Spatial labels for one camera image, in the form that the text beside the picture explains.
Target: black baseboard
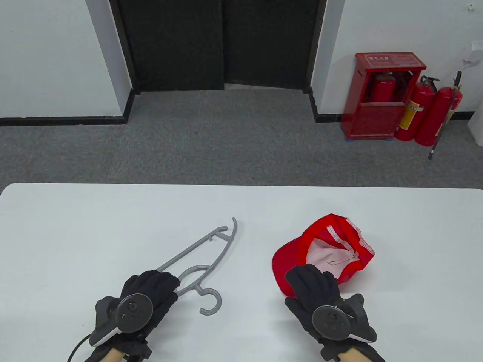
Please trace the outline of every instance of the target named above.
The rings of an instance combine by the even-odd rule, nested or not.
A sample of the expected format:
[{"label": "black baseboard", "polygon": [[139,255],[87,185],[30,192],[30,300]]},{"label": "black baseboard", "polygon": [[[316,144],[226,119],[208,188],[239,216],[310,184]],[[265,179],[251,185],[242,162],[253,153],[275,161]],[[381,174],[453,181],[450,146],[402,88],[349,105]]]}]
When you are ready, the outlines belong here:
[{"label": "black baseboard", "polygon": [[317,112],[317,106],[315,105],[315,99],[313,98],[312,87],[309,87],[307,93],[309,94],[310,106],[312,107],[312,113],[315,123],[330,123],[342,121],[342,113],[319,114]]},{"label": "black baseboard", "polygon": [[131,89],[122,116],[0,118],[0,127],[27,125],[125,125],[131,113],[135,95],[134,90]]},{"label": "black baseboard", "polygon": [[[309,98],[310,98],[310,105],[312,107],[313,118],[315,123],[330,123],[330,122],[340,122],[342,121],[342,113],[327,113],[327,114],[319,114],[317,112],[317,106],[315,105],[315,99],[313,98],[312,88],[308,89]],[[451,117],[452,121],[468,121],[474,112],[466,111],[466,112],[455,112]]]},{"label": "black baseboard", "polygon": [[469,121],[475,112],[455,112],[451,117],[452,121]]}]

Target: red cap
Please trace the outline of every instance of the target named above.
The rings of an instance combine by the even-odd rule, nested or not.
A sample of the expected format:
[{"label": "red cap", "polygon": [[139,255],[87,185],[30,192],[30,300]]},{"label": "red cap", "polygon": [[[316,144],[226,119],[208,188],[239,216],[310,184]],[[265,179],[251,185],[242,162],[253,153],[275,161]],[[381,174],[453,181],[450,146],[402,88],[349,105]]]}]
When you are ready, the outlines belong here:
[{"label": "red cap", "polygon": [[285,280],[285,274],[295,266],[313,264],[321,272],[330,271],[340,284],[364,269],[373,257],[374,250],[357,226],[345,217],[329,214],[278,249],[272,269],[282,293],[295,297]]}]

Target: controller cable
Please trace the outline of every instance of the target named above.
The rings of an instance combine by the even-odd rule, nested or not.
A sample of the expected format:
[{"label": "controller cable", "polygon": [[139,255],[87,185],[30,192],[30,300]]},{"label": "controller cable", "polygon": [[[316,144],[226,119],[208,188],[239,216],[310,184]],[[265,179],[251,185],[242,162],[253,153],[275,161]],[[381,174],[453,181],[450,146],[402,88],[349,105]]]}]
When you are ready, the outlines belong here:
[{"label": "controller cable", "polygon": [[71,355],[67,359],[67,362],[71,362],[72,361],[72,357],[74,357],[74,354],[77,352],[77,350],[79,349],[79,347],[81,346],[81,344],[84,343],[89,337],[90,337],[90,334],[87,335],[87,336],[85,336],[84,338],[82,338],[82,340],[75,346],[75,348],[72,351]]}]

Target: red fire extinguisher cabinet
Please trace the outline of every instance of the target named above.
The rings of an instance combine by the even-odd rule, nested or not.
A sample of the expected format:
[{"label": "red fire extinguisher cabinet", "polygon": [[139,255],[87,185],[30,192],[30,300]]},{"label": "red fire extinguisher cabinet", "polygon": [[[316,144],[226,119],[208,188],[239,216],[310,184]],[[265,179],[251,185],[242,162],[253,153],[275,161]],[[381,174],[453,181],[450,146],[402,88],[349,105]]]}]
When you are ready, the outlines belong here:
[{"label": "red fire extinguisher cabinet", "polygon": [[[390,139],[426,65],[414,53],[357,53],[355,59],[342,116],[345,138]],[[395,85],[388,84],[392,79]]]}]

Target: double door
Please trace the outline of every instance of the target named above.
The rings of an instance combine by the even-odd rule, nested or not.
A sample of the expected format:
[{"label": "double door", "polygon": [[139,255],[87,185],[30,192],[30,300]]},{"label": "double door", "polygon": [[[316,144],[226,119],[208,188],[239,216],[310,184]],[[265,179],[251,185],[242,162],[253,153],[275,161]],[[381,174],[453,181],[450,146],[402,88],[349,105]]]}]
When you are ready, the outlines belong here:
[{"label": "double door", "polygon": [[115,1],[140,91],[307,79],[319,0]]}]

